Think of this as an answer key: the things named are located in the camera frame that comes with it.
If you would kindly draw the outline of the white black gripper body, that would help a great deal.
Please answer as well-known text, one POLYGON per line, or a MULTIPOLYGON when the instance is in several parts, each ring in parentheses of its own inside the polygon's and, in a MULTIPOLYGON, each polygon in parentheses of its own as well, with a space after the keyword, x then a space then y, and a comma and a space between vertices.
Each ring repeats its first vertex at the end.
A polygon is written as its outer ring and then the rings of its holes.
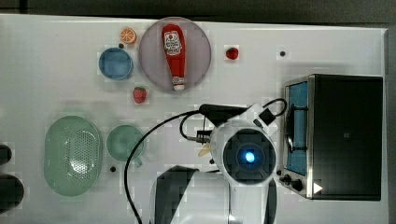
POLYGON ((209 119, 216 127, 219 127, 228 119, 243 114, 246 110, 246 107, 227 105, 203 104, 199 107, 199 113, 209 119))

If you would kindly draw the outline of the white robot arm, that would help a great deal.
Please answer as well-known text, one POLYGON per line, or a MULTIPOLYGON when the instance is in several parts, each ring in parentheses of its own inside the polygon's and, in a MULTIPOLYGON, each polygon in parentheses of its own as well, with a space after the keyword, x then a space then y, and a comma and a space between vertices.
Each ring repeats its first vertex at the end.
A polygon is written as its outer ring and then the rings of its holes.
POLYGON ((275 224, 276 116, 269 108, 201 105, 215 172, 174 166, 157 177, 149 224, 275 224))

